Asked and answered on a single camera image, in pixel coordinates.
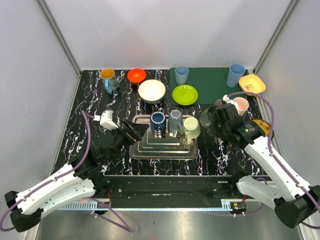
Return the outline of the dark grey mug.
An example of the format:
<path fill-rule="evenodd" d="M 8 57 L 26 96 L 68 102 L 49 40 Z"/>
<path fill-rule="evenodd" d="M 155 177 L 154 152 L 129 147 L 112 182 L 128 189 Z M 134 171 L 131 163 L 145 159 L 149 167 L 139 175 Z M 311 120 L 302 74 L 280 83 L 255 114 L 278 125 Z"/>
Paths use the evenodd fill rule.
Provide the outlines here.
<path fill-rule="evenodd" d="M 219 123 L 216 109 L 216 105 L 210 105 L 206 110 L 204 110 L 200 114 L 199 122 L 204 128 L 211 129 Z"/>

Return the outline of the mauve mug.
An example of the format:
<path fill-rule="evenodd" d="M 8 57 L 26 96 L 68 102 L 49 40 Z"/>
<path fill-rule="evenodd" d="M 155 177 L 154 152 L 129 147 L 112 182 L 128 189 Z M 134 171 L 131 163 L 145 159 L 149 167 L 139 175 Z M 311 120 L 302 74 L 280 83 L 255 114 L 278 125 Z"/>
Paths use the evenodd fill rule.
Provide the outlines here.
<path fill-rule="evenodd" d="M 223 100 L 220 98 L 220 99 L 218 99 L 216 102 L 215 102 L 215 105 L 216 106 L 220 106 L 220 105 L 222 105 L 223 104 Z"/>

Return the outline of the navy blue mug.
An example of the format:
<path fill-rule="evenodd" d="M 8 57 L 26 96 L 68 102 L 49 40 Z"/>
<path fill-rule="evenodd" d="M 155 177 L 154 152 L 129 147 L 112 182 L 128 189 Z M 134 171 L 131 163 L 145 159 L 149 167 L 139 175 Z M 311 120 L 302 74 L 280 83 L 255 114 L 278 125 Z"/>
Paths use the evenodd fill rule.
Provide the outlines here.
<path fill-rule="evenodd" d="M 150 130 L 154 137 L 165 139 L 167 129 L 167 120 L 164 113 L 160 111 L 153 112 L 150 116 Z"/>

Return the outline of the pink mug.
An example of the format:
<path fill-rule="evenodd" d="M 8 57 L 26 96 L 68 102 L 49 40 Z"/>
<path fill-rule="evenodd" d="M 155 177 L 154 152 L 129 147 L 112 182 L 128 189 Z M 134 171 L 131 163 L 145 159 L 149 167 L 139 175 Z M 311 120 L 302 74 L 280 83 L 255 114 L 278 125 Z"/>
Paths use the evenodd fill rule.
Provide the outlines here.
<path fill-rule="evenodd" d="M 238 105 L 238 114 L 243 116 L 249 108 L 249 102 L 243 97 L 235 97 L 233 99 Z"/>

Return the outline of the light green mug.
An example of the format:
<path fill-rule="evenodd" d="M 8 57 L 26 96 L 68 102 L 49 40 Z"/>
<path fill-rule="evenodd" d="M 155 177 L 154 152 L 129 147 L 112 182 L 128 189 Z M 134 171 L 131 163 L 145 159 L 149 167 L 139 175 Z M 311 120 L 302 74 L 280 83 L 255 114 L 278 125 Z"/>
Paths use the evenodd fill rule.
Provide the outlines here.
<path fill-rule="evenodd" d="M 195 117 L 188 117 L 183 122 L 183 131 L 188 145 L 192 140 L 199 137 L 201 133 L 201 127 L 199 121 Z"/>

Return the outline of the blue-grey mug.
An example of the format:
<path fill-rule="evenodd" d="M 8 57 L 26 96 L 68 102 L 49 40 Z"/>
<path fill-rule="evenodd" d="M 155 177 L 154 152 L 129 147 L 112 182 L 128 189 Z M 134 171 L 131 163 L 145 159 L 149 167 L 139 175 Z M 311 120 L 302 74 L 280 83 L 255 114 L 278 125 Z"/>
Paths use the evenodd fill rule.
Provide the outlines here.
<path fill-rule="evenodd" d="M 183 115 L 175 109 L 172 110 L 168 116 L 167 129 L 171 137 L 181 139 L 184 134 L 183 129 Z"/>

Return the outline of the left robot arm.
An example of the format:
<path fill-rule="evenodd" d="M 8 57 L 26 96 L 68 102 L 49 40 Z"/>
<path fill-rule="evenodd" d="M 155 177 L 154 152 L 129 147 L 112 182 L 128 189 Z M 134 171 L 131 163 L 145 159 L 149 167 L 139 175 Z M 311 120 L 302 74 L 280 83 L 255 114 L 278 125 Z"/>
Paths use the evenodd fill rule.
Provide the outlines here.
<path fill-rule="evenodd" d="M 123 119 L 116 128 L 90 140 L 83 157 L 74 156 L 62 168 L 37 185 L 21 192 L 9 191 L 5 201 L 13 229 L 27 231 L 58 208 L 83 198 L 103 198 L 110 189 L 102 179 L 102 166 L 119 155 L 123 146 L 142 140 L 149 124 Z"/>

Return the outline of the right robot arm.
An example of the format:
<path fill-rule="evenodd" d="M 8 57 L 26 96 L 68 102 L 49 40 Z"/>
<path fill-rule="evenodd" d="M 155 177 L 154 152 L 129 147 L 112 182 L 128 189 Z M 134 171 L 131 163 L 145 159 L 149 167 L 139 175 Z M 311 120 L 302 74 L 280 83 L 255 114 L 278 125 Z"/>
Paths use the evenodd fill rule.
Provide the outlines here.
<path fill-rule="evenodd" d="M 320 187 L 312 186 L 300 177 L 268 144 L 271 133 L 266 134 L 257 121 L 244 119 L 231 103 L 211 105 L 203 116 L 203 125 L 210 134 L 242 148 L 253 157 L 272 179 L 275 187 L 238 173 L 227 185 L 228 195 L 252 197 L 273 209 L 278 219 L 293 229 L 314 214 L 320 206 Z"/>

